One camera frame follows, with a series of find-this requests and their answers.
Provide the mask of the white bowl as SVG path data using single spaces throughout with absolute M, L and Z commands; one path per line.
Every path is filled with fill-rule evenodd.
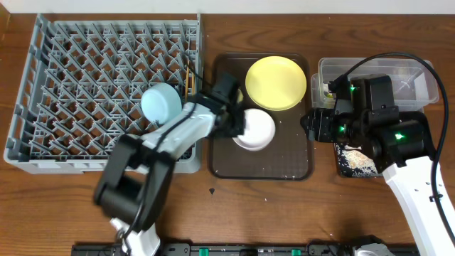
M 264 110 L 245 110 L 244 134 L 233 138 L 233 141 L 248 151 L 260 151 L 272 140 L 276 127 L 272 117 Z

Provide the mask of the green orange snack wrapper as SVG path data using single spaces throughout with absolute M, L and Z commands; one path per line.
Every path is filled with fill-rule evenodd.
M 322 84 L 322 95 L 329 99 L 334 99 L 336 96 L 328 88 L 328 83 Z

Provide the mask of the light blue bowl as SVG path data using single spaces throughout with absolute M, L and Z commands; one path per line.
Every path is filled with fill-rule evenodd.
M 158 83 L 141 96 L 141 110 L 150 122 L 165 124 L 182 111 L 179 93 L 169 84 Z

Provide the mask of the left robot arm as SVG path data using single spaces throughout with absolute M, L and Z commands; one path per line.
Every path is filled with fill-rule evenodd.
M 197 93 L 162 127 L 117 140 L 93 201 L 110 217 L 126 255 L 156 254 L 160 239 L 154 224 L 186 150 L 202 138 L 236 137 L 244 127 L 240 82 L 222 73 L 209 91 Z

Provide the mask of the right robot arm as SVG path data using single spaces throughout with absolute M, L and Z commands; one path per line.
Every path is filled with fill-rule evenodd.
M 424 113 L 401 112 L 385 74 L 345 80 L 335 93 L 333 109 L 312 108 L 301 118 L 308 140 L 359 149 L 392 189 L 419 254 L 453 255 L 454 207 Z

